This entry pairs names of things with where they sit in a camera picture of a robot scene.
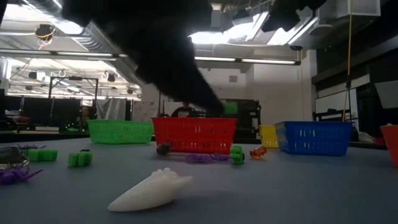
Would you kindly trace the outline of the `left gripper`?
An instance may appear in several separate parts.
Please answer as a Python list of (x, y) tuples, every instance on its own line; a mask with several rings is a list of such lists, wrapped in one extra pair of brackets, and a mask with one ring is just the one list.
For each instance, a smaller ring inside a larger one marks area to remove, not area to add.
[(199, 73), (187, 34), (110, 34), (109, 38), (137, 65), (137, 74), (173, 99), (215, 114), (224, 106)]

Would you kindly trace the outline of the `person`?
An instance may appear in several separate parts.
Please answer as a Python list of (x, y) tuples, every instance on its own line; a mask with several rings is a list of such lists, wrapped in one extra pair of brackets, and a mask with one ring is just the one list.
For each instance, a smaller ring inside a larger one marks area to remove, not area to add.
[(194, 118), (198, 117), (197, 112), (190, 106), (188, 102), (183, 102), (183, 105), (177, 108), (171, 115), (174, 118)]

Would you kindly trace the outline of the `red plastic basket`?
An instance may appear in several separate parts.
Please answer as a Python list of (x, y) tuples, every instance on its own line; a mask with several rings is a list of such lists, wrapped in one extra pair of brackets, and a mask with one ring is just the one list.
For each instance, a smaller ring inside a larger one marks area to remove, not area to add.
[(170, 144), (172, 152), (228, 154), (236, 118), (152, 118), (158, 145)]

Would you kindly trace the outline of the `long ceiling light bar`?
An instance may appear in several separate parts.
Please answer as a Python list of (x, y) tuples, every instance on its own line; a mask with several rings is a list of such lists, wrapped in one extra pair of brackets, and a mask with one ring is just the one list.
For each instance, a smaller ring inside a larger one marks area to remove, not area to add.
[[(65, 52), (52, 50), (21, 50), (21, 49), (0, 49), (0, 55), (8, 57), (84, 57), (89, 60), (117, 60), (128, 58), (126, 54), (112, 53), (93, 53), (93, 52)], [(253, 63), (253, 64), (271, 64), (271, 65), (300, 65), (300, 61), (296, 60), (273, 60), (273, 59), (256, 59), (256, 58), (227, 58), (227, 57), (195, 57), (197, 61), (209, 62), (232, 62), (232, 63)]]

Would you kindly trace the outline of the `black equipment cabinet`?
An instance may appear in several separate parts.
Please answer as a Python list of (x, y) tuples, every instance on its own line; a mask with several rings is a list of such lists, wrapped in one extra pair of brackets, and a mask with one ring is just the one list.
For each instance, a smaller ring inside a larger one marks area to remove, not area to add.
[(235, 144), (259, 144), (259, 125), (261, 124), (261, 105), (258, 100), (222, 99), (224, 104), (236, 108), (235, 113), (214, 114), (205, 110), (206, 118), (236, 118), (236, 130), (233, 142)]

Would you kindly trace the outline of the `yellow plastic basket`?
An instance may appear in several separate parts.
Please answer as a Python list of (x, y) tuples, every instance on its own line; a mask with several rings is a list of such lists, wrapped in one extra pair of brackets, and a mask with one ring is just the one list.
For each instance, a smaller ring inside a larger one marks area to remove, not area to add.
[(277, 149), (279, 147), (274, 125), (260, 125), (259, 134), (264, 147), (272, 149)]

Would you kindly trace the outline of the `green plastic basket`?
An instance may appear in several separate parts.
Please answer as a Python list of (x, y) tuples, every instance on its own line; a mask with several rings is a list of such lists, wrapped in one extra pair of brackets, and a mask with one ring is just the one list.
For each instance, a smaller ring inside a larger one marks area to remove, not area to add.
[(148, 144), (154, 133), (151, 122), (92, 119), (87, 123), (91, 141), (101, 144)]

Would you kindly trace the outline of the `grey fabric cover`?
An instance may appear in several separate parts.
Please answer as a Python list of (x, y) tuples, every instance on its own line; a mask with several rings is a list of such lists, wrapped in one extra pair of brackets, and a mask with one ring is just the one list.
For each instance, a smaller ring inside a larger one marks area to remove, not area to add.
[(126, 118), (126, 99), (110, 98), (97, 100), (96, 118), (124, 120)]

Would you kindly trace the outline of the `white plastic ghost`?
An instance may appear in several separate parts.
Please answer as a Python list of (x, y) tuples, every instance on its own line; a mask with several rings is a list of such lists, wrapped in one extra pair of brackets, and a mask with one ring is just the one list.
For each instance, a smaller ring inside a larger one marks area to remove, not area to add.
[(110, 212), (136, 212), (165, 205), (193, 180), (180, 176), (170, 168), (158, 169), (146, 179), (124, 192), (108, 205)]

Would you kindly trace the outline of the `orange plastic bowl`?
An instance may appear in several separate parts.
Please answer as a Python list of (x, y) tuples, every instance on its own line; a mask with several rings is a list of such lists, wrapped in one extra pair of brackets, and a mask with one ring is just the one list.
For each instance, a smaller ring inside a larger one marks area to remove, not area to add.
[(392, 163), (395, 167), (398, 167), (398, 125), (381, 126), (380, 129)]

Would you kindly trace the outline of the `dark workbench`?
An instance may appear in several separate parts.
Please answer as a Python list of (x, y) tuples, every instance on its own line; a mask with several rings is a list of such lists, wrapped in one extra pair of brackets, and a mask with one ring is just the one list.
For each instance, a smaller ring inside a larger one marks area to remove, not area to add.
[(26, 129), (0, 129), (0, 143), (55, 141), (64, 139), (88, 138), (88, 132), (60, 133), (56, 131), (36, 131)]

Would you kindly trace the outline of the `rectangular metal air duct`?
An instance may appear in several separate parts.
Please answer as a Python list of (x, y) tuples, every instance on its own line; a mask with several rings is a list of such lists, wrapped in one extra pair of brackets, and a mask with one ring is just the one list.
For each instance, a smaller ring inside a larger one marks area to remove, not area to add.
[(211, 3), (211, 28), (224, 32), (233, 26), (233, 14), (235, 6), (228, 3)]

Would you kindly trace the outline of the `large spiral air duct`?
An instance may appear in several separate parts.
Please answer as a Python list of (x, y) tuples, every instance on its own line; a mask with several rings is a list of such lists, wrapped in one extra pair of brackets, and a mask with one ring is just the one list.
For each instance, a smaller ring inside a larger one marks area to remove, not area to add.
[[(82, 38), (77, 38), (77, 42), (91, 53), (107, 53), (111, 55), (123, 54), (103, 32), (94, 24), (89, 23), (81, 33)], [(136, 65), (128, 58), (117, 58), (108, 60), (107, 64), (114, 67), (123, 78), (128, 82), (138, 83), (139, 79), (135, 76)]]

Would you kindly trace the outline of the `grey wall screen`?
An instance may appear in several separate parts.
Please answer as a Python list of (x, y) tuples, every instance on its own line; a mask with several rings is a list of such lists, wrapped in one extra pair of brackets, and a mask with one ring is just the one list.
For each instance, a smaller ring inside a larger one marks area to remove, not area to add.
[(375, 84), (384, 109), (398, 108), (398, 80)]

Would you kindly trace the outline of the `black metal gantry frame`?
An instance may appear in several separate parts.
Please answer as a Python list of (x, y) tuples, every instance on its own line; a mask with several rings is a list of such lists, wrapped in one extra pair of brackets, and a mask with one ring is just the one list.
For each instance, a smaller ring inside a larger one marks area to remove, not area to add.
[(97, 96), (98, 96), (98, 85), (99, 85), (99, 79), (98, 78), (86, 78), (86, 77), (77, 77), (77, 76), (70, 76), (70, 77), (50, 77), (50, 84), (49, 84), (49, 92), (48, 92), (48, 99), (51, 99), (52, 97), (52, 89), (53, 87), (57, 86), (58, 84), (53, 84), (53, 81), (57, 79), (59, 82), (63, 81), (64, 79), (72, 80), (72, 81), (90, 81), (93, 80), (95, 81), (95, 95), (93, 97), (92, 103), (93, 106), (96, 106), (97, 103)]

